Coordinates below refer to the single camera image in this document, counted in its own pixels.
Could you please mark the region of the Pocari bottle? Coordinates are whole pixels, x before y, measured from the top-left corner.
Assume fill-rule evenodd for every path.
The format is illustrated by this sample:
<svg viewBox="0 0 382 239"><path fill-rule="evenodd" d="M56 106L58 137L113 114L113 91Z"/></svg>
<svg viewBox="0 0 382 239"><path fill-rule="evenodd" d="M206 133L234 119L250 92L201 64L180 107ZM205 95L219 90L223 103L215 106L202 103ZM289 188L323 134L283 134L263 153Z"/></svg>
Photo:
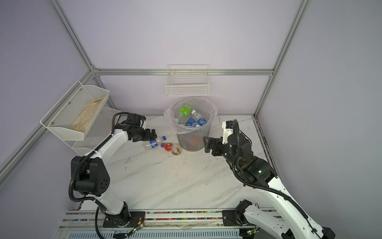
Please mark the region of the Pocari bottle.
<svg viewBox="0 0 382 239"><path fill-rule="evenodd" d="M203 125L207 124L207 120L204 118L204 116L201 113L193 110L192 116L198 125L203 126Z"/></svg>

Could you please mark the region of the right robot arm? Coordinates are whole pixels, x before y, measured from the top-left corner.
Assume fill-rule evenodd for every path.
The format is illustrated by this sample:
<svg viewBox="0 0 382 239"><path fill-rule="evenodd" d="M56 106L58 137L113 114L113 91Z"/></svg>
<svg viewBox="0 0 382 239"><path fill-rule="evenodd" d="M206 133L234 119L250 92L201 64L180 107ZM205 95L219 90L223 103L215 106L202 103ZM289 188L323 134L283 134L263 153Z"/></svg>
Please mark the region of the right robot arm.
<svg viewBox="0 0 382 239"><path fill-rule="evenodd" d="M281 216L277 219L263 212L248 200L235 208L235 220L240 226L252 224L276 239L334 239L332 229L312 219L294 200L270 164L252 151L252 141L242 132L238 120L222 124L223 136L203 138L205 152L225 158L233 175L244 186L264 194Z"/></svg>

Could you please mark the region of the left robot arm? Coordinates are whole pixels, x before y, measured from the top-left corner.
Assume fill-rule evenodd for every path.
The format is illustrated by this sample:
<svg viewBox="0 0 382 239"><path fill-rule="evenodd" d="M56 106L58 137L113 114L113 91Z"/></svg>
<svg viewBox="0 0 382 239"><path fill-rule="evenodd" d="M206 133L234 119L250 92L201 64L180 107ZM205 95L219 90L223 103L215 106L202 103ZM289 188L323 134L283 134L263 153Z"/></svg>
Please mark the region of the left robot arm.
<svg viewBox="0 0 382 239"><path fill-rule="evenodd" d="M146 128L145 116L129 112L113 115L109 135L90 152L71 160L69 199L94 202L96 212L103 212L105 221L115 227L130 225L132 217L127 203L110 189L110 176L105 164L126 142L147 142L156 137L155 130Z"/></svg>

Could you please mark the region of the red cap small bottle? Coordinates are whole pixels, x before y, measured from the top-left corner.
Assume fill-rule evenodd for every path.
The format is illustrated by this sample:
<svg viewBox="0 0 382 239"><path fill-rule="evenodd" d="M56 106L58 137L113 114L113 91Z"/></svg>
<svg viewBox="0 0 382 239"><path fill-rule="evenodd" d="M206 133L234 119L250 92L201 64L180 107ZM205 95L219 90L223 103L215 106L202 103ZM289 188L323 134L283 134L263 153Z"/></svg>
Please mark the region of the red cap small bottle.
<svg viewBox="0 0 382 239"><path fill-rule="evenodd" d="M182 153L182 147L177 143L162 143L161 147L173 155L180 155Z"/></svg>

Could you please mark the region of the green label clear bottle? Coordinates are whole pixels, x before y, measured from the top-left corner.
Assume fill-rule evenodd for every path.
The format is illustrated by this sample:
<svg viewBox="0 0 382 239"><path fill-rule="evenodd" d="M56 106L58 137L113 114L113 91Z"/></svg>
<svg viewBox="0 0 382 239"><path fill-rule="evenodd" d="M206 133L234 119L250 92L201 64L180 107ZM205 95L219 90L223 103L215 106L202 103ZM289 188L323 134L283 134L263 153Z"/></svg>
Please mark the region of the green label clear bottle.
<svg viewBox="0 0 382 239"><path fill-rule="evenodd" d="M193 107L191 104L184 104L182 105L178 110L178 117L180 119L187 119L189 117L189 114L193 111Z"/></svg>

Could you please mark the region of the orange label yellow-cap bottle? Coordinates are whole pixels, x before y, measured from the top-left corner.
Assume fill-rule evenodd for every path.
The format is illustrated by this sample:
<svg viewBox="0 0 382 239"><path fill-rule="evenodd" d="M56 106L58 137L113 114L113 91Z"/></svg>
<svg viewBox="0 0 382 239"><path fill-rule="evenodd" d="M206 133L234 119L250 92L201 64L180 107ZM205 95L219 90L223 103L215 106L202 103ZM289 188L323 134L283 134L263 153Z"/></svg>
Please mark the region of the orange label yellow-cap bottle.
<svg viewBox="0 0 382 239"><path fill-rule="evenodd" d="M200 150L200 149L204 148L203 138L204 138L203 135L192 135L190 137L188 149L189 150Z"/></svg>

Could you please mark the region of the small blue label bottle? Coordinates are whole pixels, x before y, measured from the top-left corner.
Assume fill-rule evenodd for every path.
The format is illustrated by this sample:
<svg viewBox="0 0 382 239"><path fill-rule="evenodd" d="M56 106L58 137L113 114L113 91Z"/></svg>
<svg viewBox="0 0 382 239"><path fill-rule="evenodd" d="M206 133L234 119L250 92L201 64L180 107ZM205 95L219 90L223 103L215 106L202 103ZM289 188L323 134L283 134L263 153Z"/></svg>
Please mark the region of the small blue label bottle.
<svg viewBox="0 0 382 239"><path fill-rule="evenodd" d="M144 149L145 150L150 150L150 149L153 149L157 146L160 146L164 141L166 141L166 137L165 136L161 136L155 140L150 140L148 142L145 142L144 143Z"/></svg>

